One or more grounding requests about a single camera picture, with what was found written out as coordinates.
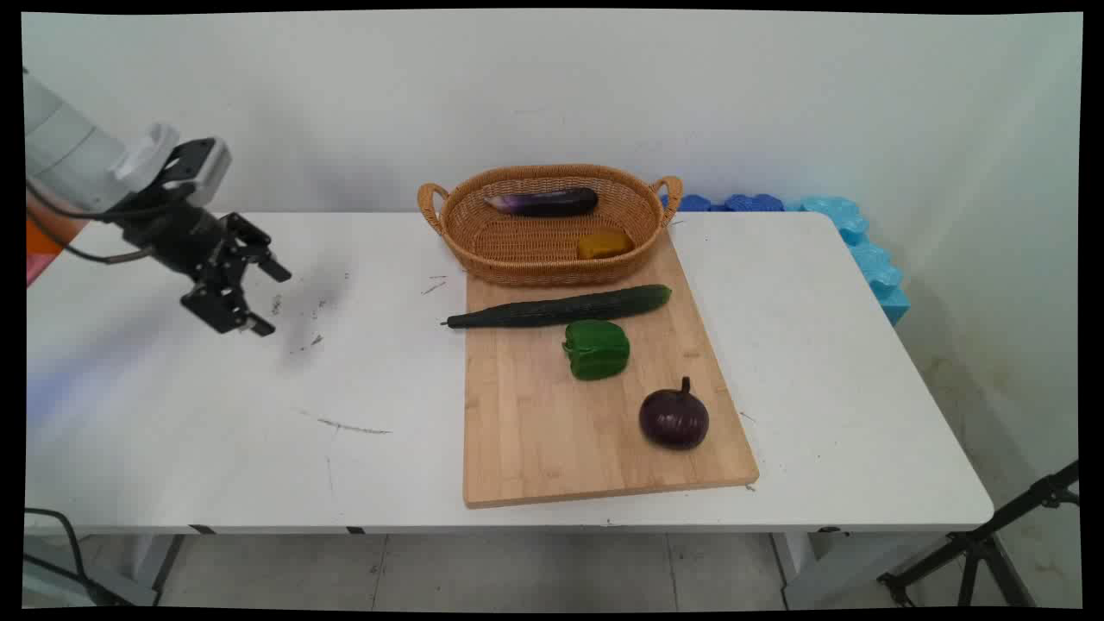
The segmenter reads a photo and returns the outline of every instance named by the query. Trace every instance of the black tripod stand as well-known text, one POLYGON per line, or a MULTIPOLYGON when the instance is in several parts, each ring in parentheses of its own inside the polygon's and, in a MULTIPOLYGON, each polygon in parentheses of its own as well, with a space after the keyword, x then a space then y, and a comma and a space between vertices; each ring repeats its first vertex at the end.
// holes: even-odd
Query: black tripod stand
POLYGON ((974 597, 974 580, 977 578, 977 565, 984 560, 992 573, 992 579, 1000 588, 1005 601, 1009 606, 1029 607, 1031 601, 1023 586, 1016 579, 1008 559, 1000 554, 992 535, 1022 517, 1038 506, 1057 508, 1062 503, 1072 503, 1081 507, 1081 497, 1066 490, 1079 478, 1078 461, 1063 467, 1055 474, 1043 476, 1027 492, 1012 498, 992 514, 992 519, 986 522, 969 533, 952 533, 947 535, 948 544, 935 550, 900 576, 883 573, 878 581, 885 585, 893 601, 901 607, 914 607, 905 588, 923 579, 928 573, 951 562, 958 555, 966 552, 966 567, 963 569, 962 588, 958 590, 958 606, 969 606, 974 597))

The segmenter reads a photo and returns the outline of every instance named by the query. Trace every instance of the yellow bell pepper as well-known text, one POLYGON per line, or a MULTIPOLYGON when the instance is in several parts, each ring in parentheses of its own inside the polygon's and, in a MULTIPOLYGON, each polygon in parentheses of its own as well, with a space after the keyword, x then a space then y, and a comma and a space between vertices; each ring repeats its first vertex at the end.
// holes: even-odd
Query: yellow bell pepper
POLYGON ((634 248, 633 239, 620 231, 606 231, 583 235, 578 240, 580 259, 608 259, 625 254, 634 248))

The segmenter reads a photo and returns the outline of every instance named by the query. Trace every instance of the cucumber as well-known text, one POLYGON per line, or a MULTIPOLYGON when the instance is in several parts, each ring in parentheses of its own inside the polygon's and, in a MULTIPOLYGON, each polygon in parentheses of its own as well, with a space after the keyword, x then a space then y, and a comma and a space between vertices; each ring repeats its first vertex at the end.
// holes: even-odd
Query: cucumber
POLYGON ((665 285, 641 285, 562 299, 514 302, 467 315, 453 315, 450 328, 532 328, 570 324, 580 319, 616 319, 655 310, 671 297, 665 285))

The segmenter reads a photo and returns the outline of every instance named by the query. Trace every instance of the wooden cutting board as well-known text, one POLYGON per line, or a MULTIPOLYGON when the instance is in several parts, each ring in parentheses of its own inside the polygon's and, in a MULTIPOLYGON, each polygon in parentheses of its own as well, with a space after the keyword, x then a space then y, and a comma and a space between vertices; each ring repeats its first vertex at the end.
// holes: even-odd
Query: wooden cutting board
POLYGON ((746 485, 758 478, 666 231, 649 262, 615 285, 518 288, 468 275, 468 312, 646 284, 667 285, 671 298, 658 310, 614 320, 628 336, 630 355, 628 367, 612 378, 572 377, 561 347, 566 326, 467 330, 464 501, 469 507, 746 485), (709 410, 709 433, 696 449, 672 451, 645 439, 639 410, 645 397, 679 388, 683 376, 709 410))

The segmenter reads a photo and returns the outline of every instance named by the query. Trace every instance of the tiled floor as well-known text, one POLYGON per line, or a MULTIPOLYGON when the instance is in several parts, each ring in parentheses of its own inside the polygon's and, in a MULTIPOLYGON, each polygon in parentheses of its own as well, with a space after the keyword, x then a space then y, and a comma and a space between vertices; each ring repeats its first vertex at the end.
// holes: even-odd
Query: tiled floor
MULTIPOLYGON (((82 541, 86 560, 118 566, 124 537, 82 541)), ((910 591, 953 606, 952 564, 910 591)), ((975 606, 1000 606, 983 568, 975 606)), ((766 535, 189 536, 160 606, 420 611, 783 610, 766 535)), ((24 606, 51 602, 29 596, 24 606)), ((870 583, 822 608, 892 607, 870 583)))

